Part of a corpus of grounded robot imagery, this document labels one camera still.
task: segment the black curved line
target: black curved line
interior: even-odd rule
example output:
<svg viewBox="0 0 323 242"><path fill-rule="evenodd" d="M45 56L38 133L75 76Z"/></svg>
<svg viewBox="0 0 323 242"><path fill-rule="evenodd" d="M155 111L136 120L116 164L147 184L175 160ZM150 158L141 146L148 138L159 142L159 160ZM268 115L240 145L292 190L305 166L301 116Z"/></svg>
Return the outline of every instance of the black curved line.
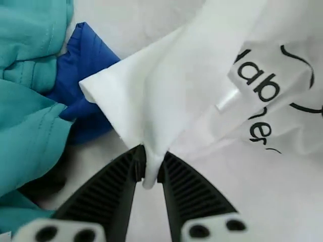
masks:
<svg viewBox="0 0 323 242"><path fill-rule="evenodd" d="M257 114L257 115L251 116L250 118L248 118L248 120L253 119L253 118L256 118L256 117L264 116L266 113L267 113L267 108L264 107L263 108L263 112L261 114Z"/></svg>
<svg viewBox="0 0 323 242"><path fill-rule="evenodd" d="M314 69L313 67L306 61L304 60L303 58L299 57L299 56L296 56L294 54L291 54L291 53L288 53L285 49L285 46L284 45L281 45L281 52L283 53L283 55L286 55L288 57L291 57L291 58L294 58L294 59L297 59L297 60L300 60L301 62L304 62L305 64L307 64L310 68L311 68L311 71L312 71L312 76L311 76L311 80L310 80L310 83L309 83L309 88L311 88L314 84Z"/></svg>
<svg viewBox="0 0 323 242"><path fill-rule="evenodd" d="M307 64L311 68L312 75L311 75L311 80L310 80L310 84L309 84L309 88L311 88L313 86L313 84L314 84L314 69L313 69L313 67L306 60L304 60L303 58L301 58L299 56L296 56L294 54L288 53L286 51L284 45L281 45L281 51L282 51L283 55L286 55L288 57L300 60L301 62L304 62L305 64ZM303 112L322 113L323 114L323 108L322 109L312 109L312 108L300 106L300 105L298 105L298 104L296 104L294 102L291 103L290 106L297 109L297 110L303 111Z"/></svg>
<svg viewBox="0 0 323 242"><path fill-rule="evenodd" d="M280 152L280 151L278 151L278 150L276 150L276 149L273 149L273 148L267 148L266 150L275 150L275 151L277 151L278 153L280 153L280 154L281 154L281 152Z"/></svg>
<svg viewBox="0 0 323 242"><path fill-rule="evenodd" d="M323 113L323 108L322 109L312 109L312 108L308 108L308 107L303 107L300 105L297 105L296 103L292 103L290 104L291 107L298 109L300 111L303 112L309 112L309 113Z"/></svg>

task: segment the black screw hole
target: black screw hole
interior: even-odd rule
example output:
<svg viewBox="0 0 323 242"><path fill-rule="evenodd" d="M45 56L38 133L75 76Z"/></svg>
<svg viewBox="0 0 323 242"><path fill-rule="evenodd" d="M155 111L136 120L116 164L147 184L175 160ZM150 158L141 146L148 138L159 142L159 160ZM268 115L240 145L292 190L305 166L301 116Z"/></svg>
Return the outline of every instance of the black screw hole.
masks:
<svg viewBox="0 0 323 242"><path fill-rule="evenodd" d="M247 227L243 222L236 219L231 219L227 222L227 228L230 231L244 231Z"/></svg>
<svg viewBox="0 0 323 242"><path fill-rule="evenodd" d="M95 232L92 229L84 229L78 232L74 237L74 242L93 242Z"/></svg>
<svg viewBox="0 0 323 242"><path fill-rule="evenodd" d="M47 226L42 228L36 234L37 242L48 242L51 241L57 234L57 228L55 226Z"/></svg>
<svg viewBox="0 0 323 242"><path fill-rule="evenodd" d="M190 236L192 238L206 238L210 235L210 231L203 225L194 225L190 228Z"/></svg>

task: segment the blue cloth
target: blue cloth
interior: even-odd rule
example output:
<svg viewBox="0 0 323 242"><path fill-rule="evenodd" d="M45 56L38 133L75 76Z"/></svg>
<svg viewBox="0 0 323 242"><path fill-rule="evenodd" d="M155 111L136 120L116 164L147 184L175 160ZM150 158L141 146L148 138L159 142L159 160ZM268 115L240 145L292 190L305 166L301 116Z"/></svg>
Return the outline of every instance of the blue cloth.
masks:
<svg viewBox="0 0 323 242"><path fill-rule="evenodd" d="M112 129L99 107L88 102L79 81L91 76L120 59L103 43L87 23L79 23L67 44L67 53L57 59L54 88L46 96L68 106L60 117L75 120L69 143L81 144Z"/></svg>

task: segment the teal shirt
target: teal shirt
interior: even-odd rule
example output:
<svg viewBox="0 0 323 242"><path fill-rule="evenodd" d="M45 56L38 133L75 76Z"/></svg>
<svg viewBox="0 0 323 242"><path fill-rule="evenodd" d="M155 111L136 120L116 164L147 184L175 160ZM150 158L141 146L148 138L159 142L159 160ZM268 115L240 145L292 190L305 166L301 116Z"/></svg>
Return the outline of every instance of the teal shirt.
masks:
<svg viewBox="0 0 323 242"><path fill-rule="evenodd" d="M72 0L0 0L0 232L49 215L18 192L7 197L48 172L64 150L72 124L59 118L66 107L41 94L54 85L72 13Z"/></svg>

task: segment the clothing pile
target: clothing pile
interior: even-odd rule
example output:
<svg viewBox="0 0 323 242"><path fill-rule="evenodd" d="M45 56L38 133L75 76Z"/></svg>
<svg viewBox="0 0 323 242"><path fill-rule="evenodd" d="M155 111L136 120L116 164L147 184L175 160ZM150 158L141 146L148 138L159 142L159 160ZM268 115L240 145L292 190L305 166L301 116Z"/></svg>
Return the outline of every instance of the clothing pile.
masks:
<svg viewBox="0 0 323 242"><path fill-rule="evenodd" d="M0 3L0 233L51 216L21 187L48 173L67 144L112 129L78 82L120 59L87 23L76 25L57 57L72 14L72 0Z"/></svg>

